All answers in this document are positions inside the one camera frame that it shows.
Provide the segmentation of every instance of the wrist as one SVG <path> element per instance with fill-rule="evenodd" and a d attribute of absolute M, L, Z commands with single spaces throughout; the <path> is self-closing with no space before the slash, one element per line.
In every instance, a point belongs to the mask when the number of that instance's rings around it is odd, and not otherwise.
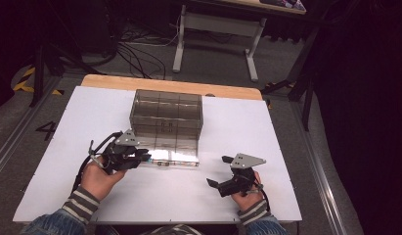
<path fill-rule="evenodd" d="M 247 224 L 257 220 L 271 213 L 267 211 L 267 202 L 265 200 L 260 200 L 245 211 L 239 211 L 238 216 L 240 217 L 241 223 L 246 226 Z"/>
<path fill-rule="evenodd" d="M 87 224 L 99 205 L 100 201 L 96 197 L 79 186 L 64 203 L 63 209 Z"/>

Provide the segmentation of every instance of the transparent acrylic container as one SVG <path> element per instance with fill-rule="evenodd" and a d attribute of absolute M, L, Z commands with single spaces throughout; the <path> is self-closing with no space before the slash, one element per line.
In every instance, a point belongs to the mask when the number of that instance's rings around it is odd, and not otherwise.
<path fill-rule="evenodd" d="M 149 149 L 156 165 L 198 166 L 198 141 L 203 125 L 201 96 L 137 90 L 131 127 Z"/>

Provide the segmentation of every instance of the person's right hand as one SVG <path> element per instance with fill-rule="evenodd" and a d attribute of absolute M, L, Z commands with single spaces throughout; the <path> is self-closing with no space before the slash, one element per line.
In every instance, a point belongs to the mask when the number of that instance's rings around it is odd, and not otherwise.
<path fill-rule="evenodd" d="M 255 171 L 255 183 L 260 184 L 261 179 L 259 178 L 259 174 Z M 256 190 L 256 186 L 252 185 L 251 190 Z M 256 204 L 257 202 L 263 199 L 263 194 L 261 191 L 257 193 L 250 193 L 243 195 L 243 193 L 239 192 L 236 194 L 231 195 L 232 199 L 238 204 L 240 207 L 241 212 L 248 210 L 252 205 Z"/>
<path fill-rule="evenodd" d="M 114 174 L 108 175 L 93 161 L 84 168 L 81 187 L 91 193 L 99 201 L 102 201 L 112 190 L 114 184 L 124 177 L 126 171 L 127 170 L 120 170 Z"/>

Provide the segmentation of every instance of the white paper sheet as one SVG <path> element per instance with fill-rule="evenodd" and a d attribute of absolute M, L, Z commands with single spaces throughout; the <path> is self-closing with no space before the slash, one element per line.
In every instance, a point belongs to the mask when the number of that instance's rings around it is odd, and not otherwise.
<path fill-rule="evenodd" d="M 90 141 L 101 143 L 130 127 L 135 91 L 78 86 L 32 177 L 14 221 L 33 221 L 60 208 L 70 194 Z M 264 101 L 202 97 L 200 166 L 138 167 L 114 186 L 92 221 L 101 223 L 235 223 L 238 207 L 221 198 L 206 179 L 232 177 L 221 157 L 244 153 L 267 160 L 260 174 L 272 213 L 281 221 L 301 220 L 290 177 Z"/>

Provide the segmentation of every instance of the dark background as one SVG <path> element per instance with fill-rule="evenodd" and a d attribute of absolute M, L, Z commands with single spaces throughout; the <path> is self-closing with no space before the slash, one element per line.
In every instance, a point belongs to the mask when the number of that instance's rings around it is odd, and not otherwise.
<path fill-rule="evenodd" d="M 65 2 L 53 1 L 65 25 L 44 4 L 34 10 L 47 17 L 37 28 L 28 23 L 37 14 L 28 13 L 26 5 L 0 1 L 0 105 L 13 95 L 14 73 L 33 62 L 44 38 L 75 55 L 86 50 L 75 45 L 72 37 L 78 35 Z M 327 1 L 302 2 L 308 10 L 304 20 L 320 19 L 329 6 Z M 351 1 L 339 2 L 337 15 Z M 169 6 L 165 15 L 175 24 L 179 6 Z M 298 41 L 314 25 L 284 16 L 268 16 L 267 22 L 264 35 L 273 40 Z M 321 29 L 304 71 L 317 68 L 320 57 L 326 62 L 314 78 L 315 91 L 336 170 L 365 233 L 402 234 L 402 0 L 362 1 L 345 29 L 328 54 L 323 46 L 337 28 Z"/>

